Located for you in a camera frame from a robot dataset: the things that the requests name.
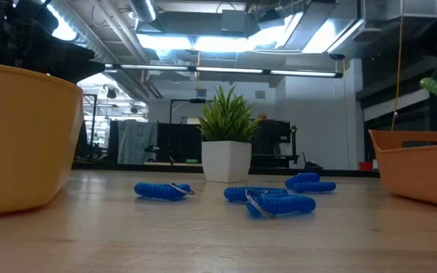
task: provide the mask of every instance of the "white pot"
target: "white pot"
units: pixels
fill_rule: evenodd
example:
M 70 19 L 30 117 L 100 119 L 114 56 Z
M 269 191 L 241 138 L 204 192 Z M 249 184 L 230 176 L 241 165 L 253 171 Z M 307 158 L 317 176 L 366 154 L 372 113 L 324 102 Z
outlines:
M 252 145 L 235 141 L 202 143 L 202 166 L 208 181 L 245 181 L 250 168 Z

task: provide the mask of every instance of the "red object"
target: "red object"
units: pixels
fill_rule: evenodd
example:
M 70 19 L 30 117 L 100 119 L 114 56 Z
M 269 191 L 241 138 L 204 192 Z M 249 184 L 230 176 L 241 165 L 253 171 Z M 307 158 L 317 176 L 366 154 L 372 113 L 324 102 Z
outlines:
M 359 168 L 361 171 L 373 171 L 373 162 L 360 162 Z

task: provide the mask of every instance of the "yellow cable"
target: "yellow cable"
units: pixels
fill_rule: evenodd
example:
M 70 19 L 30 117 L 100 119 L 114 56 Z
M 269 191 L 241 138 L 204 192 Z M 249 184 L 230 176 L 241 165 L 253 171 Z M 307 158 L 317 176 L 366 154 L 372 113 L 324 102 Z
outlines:
M 398 55 L 398 79 L 396 84 L 396 90 L 395 90 L 395 105 L 394 105 L 394 112 L 392 113 L 392 126 L 391 130 L 394 130 L 395 125 L 395 118 L 396 113 L 398 110 L 398 100 L 399 100 L 399 89 L 401 88 L 401 58 L 402 58 L 402 33 L 404 29 L 404 3 L 405 1 L 402 1 L 402 10 L 401 10 L 401 25 L 399 26 L 399 55 Z

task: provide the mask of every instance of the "wooden tabletop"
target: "wooden tabletop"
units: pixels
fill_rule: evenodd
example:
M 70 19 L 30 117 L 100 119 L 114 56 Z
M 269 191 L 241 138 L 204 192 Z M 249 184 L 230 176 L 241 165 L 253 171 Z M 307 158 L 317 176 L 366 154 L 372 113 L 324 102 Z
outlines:
M 249 176 L 282 187 L 286 177 Z M 437 206 L 376 179 L 328 179 L 314 213 L 251 218 L 202 174 L 74 171 L 40 209 L 0 215 L 0 272 L 437 272 Z M 137 182 L 190 183 L 180 202 L 137 198 Z

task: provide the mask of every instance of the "white wall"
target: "white wall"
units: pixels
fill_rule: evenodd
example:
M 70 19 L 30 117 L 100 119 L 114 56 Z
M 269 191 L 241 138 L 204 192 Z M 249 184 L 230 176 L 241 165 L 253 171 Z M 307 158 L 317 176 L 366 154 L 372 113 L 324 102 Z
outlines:
M 229 90 L 232 86 L 236 86 L 234 93 L 244 96 L 247 101 L 253 104 L 252 116 L 257 117 L 261 113 L 265 113 L 268 118 L 273 119 L 275 115 L 275 89 L 270 88 L 268 83 L 229 83 L 222 82 L 199 82 L 202 89 L 207 89 L 207 97 L 205 99 L 213 99 L 215 88 L 222 85 L 224 90 Z M 164 99 L 154 99 L 149 101 L 149 122 L 164 122 L 168 123 L 170 99 L 194 99 L 196 98 L 196 83 L 181 82 L 172 83 L 169 81 L 155 82 L 156 88 L 164 96 Z M 266 91 L 265 99 L 255 99 L 256 90 Z M 180 105 L 180 102 L 175 102 L 173 108 Z M 183 103 L 173 112 L 172 123 L 181 122 L 182 117 L 196 118 L 202 117 L 202 105 Z
M 326 169 L 358 169 L 363 116 L 355 92 L 361 89 L 361 77 L 361 62 L 352 61 L 341 79 L 286 77 L 278 85 L 275 117 L 298 127 L 297 152 L 304 152 L 308 161 Z M 291 145 L 285 152 L 291 153 Z M 302 160 L 291 167 L 302 168 Z

